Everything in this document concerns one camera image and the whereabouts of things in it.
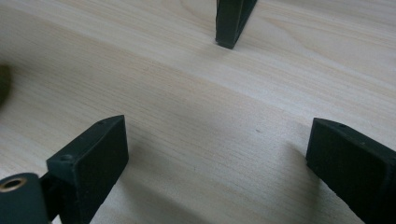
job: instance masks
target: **round hole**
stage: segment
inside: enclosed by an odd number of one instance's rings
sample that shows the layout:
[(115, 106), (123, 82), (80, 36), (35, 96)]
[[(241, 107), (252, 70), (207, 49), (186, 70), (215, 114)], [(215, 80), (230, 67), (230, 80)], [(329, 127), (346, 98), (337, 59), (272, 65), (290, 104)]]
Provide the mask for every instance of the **round hole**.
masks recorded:
[(18, 189), (26, 183), (26, 178), (14, 178), (8, 180), (6, 183), (0, 185), (0, 192), (10, 192), (14, 189)]
[(71, 161), (73, 159), (72, 155), (62, 155), (61, 161)]

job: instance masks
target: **wooden table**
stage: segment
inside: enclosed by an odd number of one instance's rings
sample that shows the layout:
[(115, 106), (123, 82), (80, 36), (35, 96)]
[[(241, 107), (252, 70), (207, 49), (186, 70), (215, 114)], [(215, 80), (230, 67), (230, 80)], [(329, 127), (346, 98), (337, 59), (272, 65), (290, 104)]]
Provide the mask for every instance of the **wooden table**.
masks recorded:
[(362, 223), (304, 154), (314, 117), (396, 149), (396, 1), (261, 0), (234, 50), (215, 17), (213, 0), (1, 0), (0, 176), (43, 175), (124, 114), (130, 161), (92, 223)]

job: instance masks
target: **black bracket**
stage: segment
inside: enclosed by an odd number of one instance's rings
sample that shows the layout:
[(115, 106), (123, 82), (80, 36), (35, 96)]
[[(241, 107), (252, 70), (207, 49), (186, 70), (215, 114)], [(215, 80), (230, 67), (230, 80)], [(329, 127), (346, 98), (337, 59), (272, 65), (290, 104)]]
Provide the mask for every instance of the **black bracket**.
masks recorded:
[(90, 223), (128, 162), (124, 116), (103, 119), (47, 159), (41, 178), (0, 180), (0, 223)]
[(314, 119), (309, 168), (365, 223), (396, 223), (396, 152), (344, 124)]
[(257, 0), (218, 0), (216, 16), (216, 41), (233, 49)]

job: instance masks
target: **wood grain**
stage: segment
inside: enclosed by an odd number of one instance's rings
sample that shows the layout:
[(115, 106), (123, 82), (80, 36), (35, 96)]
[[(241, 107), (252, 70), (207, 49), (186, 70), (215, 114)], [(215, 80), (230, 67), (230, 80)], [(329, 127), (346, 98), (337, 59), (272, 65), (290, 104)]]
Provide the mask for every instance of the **wood grain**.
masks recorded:
[(396, 149), (396, 2), (259, 1), (234, 50), (215, 17), (209, 0), (0, 0), (0, 176), (43, 175), (124, 114), (130, 162), (92, 223), (362, 223), (304, 154), (314, 117)]

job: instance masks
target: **wooden surface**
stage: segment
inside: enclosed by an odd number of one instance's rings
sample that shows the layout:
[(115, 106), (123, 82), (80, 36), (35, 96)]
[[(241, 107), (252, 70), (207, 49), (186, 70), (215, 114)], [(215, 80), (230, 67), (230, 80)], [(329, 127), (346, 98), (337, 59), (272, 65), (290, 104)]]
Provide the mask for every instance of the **wooden surface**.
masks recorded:
[(362, 223), (304, 154), (313, 117), (396, 149), (396, 1), (260, 0), (234, 50), (215, 17), (0, 0), (0, 176), (124, 114), (130, 161), (92, 223)]

